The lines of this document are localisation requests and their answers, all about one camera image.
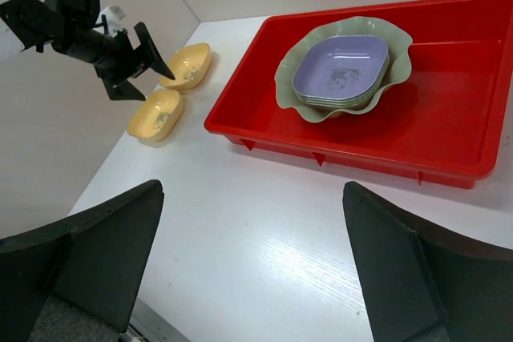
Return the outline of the green square plate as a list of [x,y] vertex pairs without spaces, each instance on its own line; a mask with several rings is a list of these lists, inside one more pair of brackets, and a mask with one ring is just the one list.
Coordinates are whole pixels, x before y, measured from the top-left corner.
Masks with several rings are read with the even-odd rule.
[[292,88],[306,105],[325,110],[360,110],[377,94],[390,62],[367,55],[304,59],[293,76]]

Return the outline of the green scalloped bowl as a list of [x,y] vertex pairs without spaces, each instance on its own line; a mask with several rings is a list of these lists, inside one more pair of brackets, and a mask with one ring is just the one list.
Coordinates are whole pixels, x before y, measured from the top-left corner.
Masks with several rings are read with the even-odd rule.
[[[390,62],[377,94],[360,110],[325,110],[304,104],[292,88],[293,76],[307,51],[315,44],[334,36],[372,35],[383,39],[388,48]],[[392,86],[405,82],[412,73],[409,49],[412,37],[392,22],[382,18],[355,16],[318,26],[306,34],[285,54],[274,76],[276,101],[281,109],[294,109],[306,122],[320,123],[343,114],[363,115],[373,110],[380,98]]]

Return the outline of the yellow square plate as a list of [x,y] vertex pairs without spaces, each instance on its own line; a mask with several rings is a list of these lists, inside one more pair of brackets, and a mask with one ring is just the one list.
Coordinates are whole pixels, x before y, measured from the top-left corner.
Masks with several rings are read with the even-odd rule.
[[141,104],[127,125],[137,139],[158,142],[174,128],[184,111],[184,99],[176,90],[159,89]]
[[175,79],[162,76],[159,84],[163,88],[177,91],[191,90],[202,82],[211,63],[212,51],[207,43],[185,46],[168,61],[168,67]]

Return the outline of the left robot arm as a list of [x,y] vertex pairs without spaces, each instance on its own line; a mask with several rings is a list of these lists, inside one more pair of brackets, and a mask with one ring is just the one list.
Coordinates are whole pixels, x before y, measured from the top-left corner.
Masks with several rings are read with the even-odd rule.
[[148,69],[168,79],[175,76],[162,59],[143,22],[135,25],[139,45],[133,47],[121,25],[117,6],[102,9],[99,0],[9,0],[1,5],[1,57],[49,45],[70,58],[92,65],[109,99],[140,100],[132,84]]

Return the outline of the purple square plate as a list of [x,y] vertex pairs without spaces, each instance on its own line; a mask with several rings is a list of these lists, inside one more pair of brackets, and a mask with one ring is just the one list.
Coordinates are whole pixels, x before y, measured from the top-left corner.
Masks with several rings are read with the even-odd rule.
[[389,61],[389,48],[379,37],[327,38],[305,54],[293,76],[293,89],[301,97],[346,103],[374,91]]

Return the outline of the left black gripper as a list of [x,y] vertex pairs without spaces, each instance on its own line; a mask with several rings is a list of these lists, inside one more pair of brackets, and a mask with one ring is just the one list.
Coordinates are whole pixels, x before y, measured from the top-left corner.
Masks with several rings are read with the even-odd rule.
[[[91,64],[110,100],[146,100],[128,81],[138,65],[127,32],[121,30],[110,36],[105,18],[97,26],[100,0],[45,0],[44,4],[63,19],[62,33],[51,43],[56,52]],[[175,75],[162,59],[146,25],[138,22],[134,29],[139,39],[135,52],[143,68],[174,80]]]

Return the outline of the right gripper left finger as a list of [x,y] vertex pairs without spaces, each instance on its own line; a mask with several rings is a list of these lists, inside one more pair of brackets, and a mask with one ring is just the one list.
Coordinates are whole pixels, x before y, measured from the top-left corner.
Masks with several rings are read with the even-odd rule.
[[148,180],[1,240],[3,341],[117,341],[127,331],[164,205]]

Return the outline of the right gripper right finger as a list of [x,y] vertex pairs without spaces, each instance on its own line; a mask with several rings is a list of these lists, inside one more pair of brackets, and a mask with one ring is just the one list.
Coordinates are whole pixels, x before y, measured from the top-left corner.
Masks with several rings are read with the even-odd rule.
[[410,213],[356,182],[342,206],[376,341],[510,341],[512,251]]

